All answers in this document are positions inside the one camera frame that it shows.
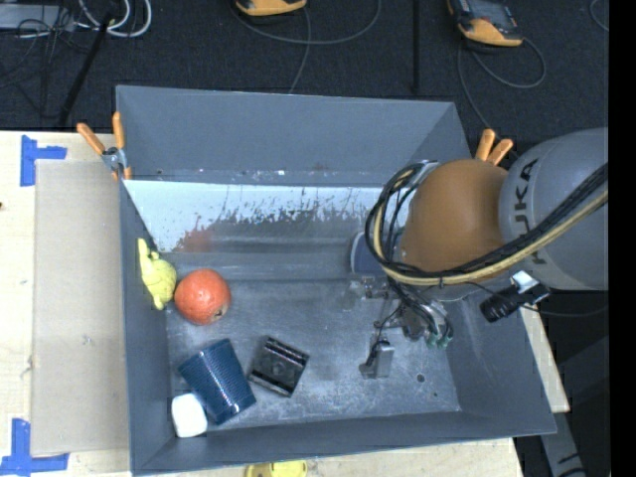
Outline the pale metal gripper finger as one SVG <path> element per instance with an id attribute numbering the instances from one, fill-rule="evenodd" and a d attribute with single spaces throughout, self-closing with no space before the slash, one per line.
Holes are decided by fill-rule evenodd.
<path id="1" fill-rule="evenodd" d="M 359 276 L 350 280 L 348 293 L 357 299 L 389 297 L 389 285 L 384 277 Z"/>
<path id="2" fill-rule="evenodd" d="M 369 355 L 359 366 L 364 379 L 383 379 L 391 373 L 395 347 L 387 340 L 381 339 L 373 343 Z"/>

